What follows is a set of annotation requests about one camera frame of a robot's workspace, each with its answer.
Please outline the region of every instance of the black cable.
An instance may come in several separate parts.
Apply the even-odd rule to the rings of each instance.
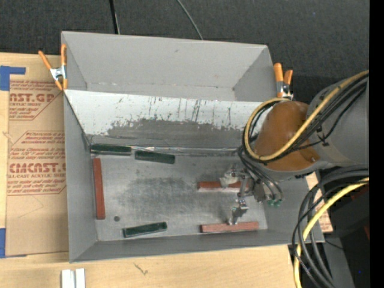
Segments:
[[[111,15],[112,15],[113,28],[115,30],[115,34],[120,34],[120,27],[119,27],[119,23],[118,23],[118,17],[116,15],[115,5],[113,3],[113,0],[109,0],[109,7],[110,7]]]
[[[292,151],[299,151],[301,149],[305,149],[305,148],[308,148],[310,146],[314,146],[316,144],[319,144],[321,142],[324,142],[331,134],[332,132],[335,130],[337,124],[339,123],[339,121],[341,120],[341,118],[343,117],[343,115],[350,109],[350,107],[354,104],[354,102],[365,92],[365,88],[362,89],[358,94],[357,96],[355,96],[352,101],[343,109],[343,111],[341,111],[341,113],[339,114],[339,116],[337,117],[336,121],[334,122],[334,124],[332,125],[331,129],[328,131],[328,133],[319,141],[316,141],[314,143],[310,143],[310,144],[307,144],[307,145],[303,145],[303,146],[300,146],[302,143],[301,141],[306,141],[308,139],[308,136],[304,136],[300,142],[296,143],[295,145],[299,145],[299,147],[293,147],[292,148]]]
[[[299,214],[302,214],[304,212],[304,209],[305,209],[305,206],[306,206],[307,202],[308,202],[308,205],[310,205],[311,198],[315,197],[316,192],[317,191],[312,192],[312,194],[307,197],[307,200],[305,201],[305,204],[302,204],[301,207],[300,207]],[[312,212],[309,212],[308,215],[307,215],[308,221],[310,221],[310,219],[312,217],[311,213]],[[324,277],[322,272],[315,265],[313,259],[310,257],[309,252],[308,252],[308,248],[307,248],[307,246],[305,244],[305,240],[304,240],[303,235],[302,235],[302,226],[301,225],[298,225],[298,236],[299,236],[299,242],[300,242],[300,245],[301,245],[302,253],[303,253],[306,261],[310,265],[311,270],[314,272],[316,277],[324,284],[325,287],[327,287],[327,288],[335,288],[335,286],[333,285],[332,281],[329,281],[328,278]]]
[[[204,40],[203,39],[203,36],[202,34],[200,33],[200,30],[198,29],[197,25],[195,24],[195,22],[193,21],[192,19],[192,16],[189,14],[188,10],[186,9],[186,7],[183,5],[183,3],[180,1],[180,0],[176,0],[177,3],[181,6],[182,10],[184,11],[184,13],[187,15],[188,19],[190,20],[190,22],[192,23],[194,29],[196,30],[197,34],[199,35],[200,39],[201,40]]]
[[[273,160],[269,161],[263,161],[263,163],[275,161],[277,159],[285,157],[287,154],[303,149],[303,146],[301,146],[322,124],[323,122],[329,118],[331,114],[335,112],[347,99],[350,98],[351,94],[354,94],[356,92],[361,92],[363,93],[365,88],[366,88],[366,78],[368,75],[363,76],[362,78],[357,79],[356,81],[352,82],[349,86],[347,86],[344,89],[344,92],[337,95],[330,104],[328,104],[322,112],[319,113],[318,117],[312,121],[312,123],[308,126],[308,128],[300,135],[300,137],[297,138],[297,140],[283,153],[281,153],[279,156],[277,156]],[[354,98],[351,102],[350,105],[348,105],[348,108],[354,103],[356,99]],[[306,148],[309,146],[313,146],[315,144],[320,143],[321,141],[311,143],[309,145],[306,145]]]
[[[243,147],[240,146],[238,148],[238,155],[239,155],[239,158],[241,160],[241,162],[243,163],[243,165],[248,169],[248,171],[254,173],[260,180],[262,183],[264,183],[266,185],[266,187],[268,188],[268,190],[271,192],[272,194],[272,200],[273,201],[276,201],[276,194],[275,192],[273,191],[272,187],[270,186],[269,184],[269,180],[266,179],[262,174],[260,174],[260,171],[259,170],[256,170],[254,168],[254,166],[252,166],[251,163],[249,163],[242,155],[242,152],[243,152]]]
[[[322,201],[324,200],[326,197],[328,197],[333,191],[335,191],[337,188],[340,188],[340,187],[343,187],[344,184],[338,184],[334,187],[332,187],[330,190],[328,190],[325,194],[323,194],[318,200],[316,200],[316,202],[310,204],[310,199],[312,197],[314,197],[316,195],[316,192],[320,189],[320,186],[324,186],[326,184],[329,184],[331,182],[334,182],[336,180],[342,180],[342,179],[346,179],[346,178],[350,178],[350,177],[362,177],[362,176],[369,176],[369,172],[368,172],[368,169],[362,167],[362,166],[354,166],[354,167],[347,167],[347,168],[341,168],[341,169],[338,169],[336,171],[333,171],[331,173],[329,173],[328,175],[326,175],[323,180],[321,181],[320,184],[316,185],[315,187],[313,187],[308,193],[307,195],[305,196],[304,200],[302,201],[302,204],[301,204],[301,207],[300,207],[300,211],[299,211],[299,220],[298,220],[298,223],[293,231],[293,235],[292,235],[292,247],[293,247],[293,250],[294,250],[294,254],[295,254],[295,257],[297,257],[298,259],[300,258],[297,254],[297,251],[296,251],[296,247],[295,247],[295,239],[296,239],[296,233],[298,231],[298,235],[299,235],[299,241],[300,241],[300,245],[302,247],[302,251],[304,253],[304,256],[306,258],[306,260],[309,262],[309,264],[311,264],[311,257],[307,251],[307,248],[306,248],[306,244],[305,244],[305,241],[303,240],[303,237],[302,237],[302,233],[301,233],[301,222],[303,222],[303,220],[308,217],[312,211],[314,210],[314,208]],[[305,209],[305,206],[308,205],[308,210],[303,214],[304,212],[304,209]],[[307,272],[308,268],[307,266],[305,265],[305,263],[302,261],[302,259],[299,259],[299,262],[300,264],[302,265],[303,267],[303,270],[305,270]],[[320,272],[315,265],[311,265],[311,269],[312,270],[317,270],[318,272]]]
[[[310,198],[308,199],[308,205],[310,206],[311,203],[313,203],[313,200],[314,200],[314,197],[315,197],[315,192],[312,193],[312,195],[310,196]],[[311,218],[312,218],[312,213],[313,211],[311,211],[310,213],[308,213],[307,215],[307,221],[310,221]],[[310,254],[308,252],[308,248],[307,248],[307,245],[305,244],[305,240],[303,238],[303,235],[302,235],[302,227],[301,225],[298,226],[298,236],[299,236],[299,240],[300,240],[300,244],[301,244],[301,249],[302,249],[302,252],[303,252],[303,255],[306,259],[306,261],[308,262],[308,264],[311,266],[311,270],[313,270],[313,272],[315,273],[316,277],[327,287],[327,288],[335,288],[334,284],[333,284],[333,280],[332,280],[332,277],[331,275],[329,274],[328,270],[326,270],[326,267],[323,263],[323,260],[321,259],[320,257],[320,253],[317,249],[317,245],[315,244],[315,247],[313,247],[313,250],[316,252],[314,253],[315,255],[317,255],[317,253],[319,253],[318,256],[316,256],[316,260],[318,262],[321,262],[320,265],[324,266],[325,270],[326,270],[326,274],[325,276],[323,275],[323,273],[317,268],[317,266],[315,265],[315,262],[313,261],[313,259],[310,257]]]

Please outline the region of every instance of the yellow cable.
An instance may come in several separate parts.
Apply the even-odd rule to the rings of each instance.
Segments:
[[[308,222],[307,226],[305,227],[303,233],[302,233],[302,236],[303,236],[303,239],[306,240],[306,238],[308,237],[311,229],[313,228],[313,226],[315,225],[316,221],[322,216],[322,214],[328,210],[337,200],[339,200],[341,197],[343,197],[344,195],[346,195],[347,193],[363,186],[363,185],[366,185],[367,182],[369,181],[369,177],[367,178],[364,178],[362,180],[360,180],[360,183],[358,184],[352,184],[352,185],[349,185],[348,187],[345,187],[344,189],[340,190],[338,193],[336,193],[334,196],[332,196],[316,213],[315,215],[313,216],[313,218],[311,218],[311,220]],[[296,247],[296,251],[298,253],[298,256],[301,255],[301,246],[300,244],[298,244],[298,246]],[[293,276],[295,277],[295,283],[296,283],[296,287],[297,288],[301,288],[301,282],[300,282],[300,272],[299,272],[299,260],[297,257],[295,257],[295,261],[293,263]]]
[[[249,153],[249,155],[257,160],[262,160],[262,161],[268,161],[268,160],[273,160],[279,155],[281,155],[284,151],[286,151],[289,147],[292,146],[292,144],[295,142],[295,140],[307,129],[308,125],[312,122],[312,120],[315,119],[315,117],[319,114],[319,112],[325,107],[327,103],[342,89],[347,87],[349,84],[354,82],[355,80],[358,80],[362,76],[368,74],[369,71],[363,71],[357,75],[354,75],[353,77],[350,77],[346,79],[342,84],[338,85],[336,88],[334,88],[325,98],[324,100],[316,107],[316,109],[313,111],[313,113],[307,118],[307,120],[303,123],[303,125],[300,127],[300,129],[295,133],[295,135],[278,151],[274,152],[271,155],[257,155],[251,148],[250,142],[249,142],[249,137],[248,137],[248,132],[250,130],[252,120],[256,116],[256,114],[267,104],[273,102],[273,101],[283,101],[283,98],[273,98],[271,100],[268,100],[264,103],[262,103],[250,116],[247,124],[245,125],[245,131],[244,131],[244,145],[245,149]]]

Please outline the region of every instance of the blue tape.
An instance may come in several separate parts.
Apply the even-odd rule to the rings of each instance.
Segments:
[[[5,228],[0,228],[0,258],[5,258]]]
[[[11,74],[25,74],[25,67],[0,66],[0,91],[10,90]]]

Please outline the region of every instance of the clamp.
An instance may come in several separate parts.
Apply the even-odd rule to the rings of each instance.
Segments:
[[[293,94],[289,91],[290,82],[292,80],[293,70],[287,70],[283,76],[283,67],[280,63],[274,64],[274,72],[277,86],[278,98],[289,98],[292,100]]]
[[[67,89],[67,45],[61,45],[61,66],[59,68],[52,68],[50,62],[42,51],[39,50],[38,54],[42,58],[45,66],[52,74],[52,77],[55,80],[55,84],[59,90],[62,91],[63,89]]]

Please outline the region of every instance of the white object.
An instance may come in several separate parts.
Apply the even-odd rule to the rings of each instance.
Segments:
[[[61,288],[85,288],[85,269],[62,270]]]

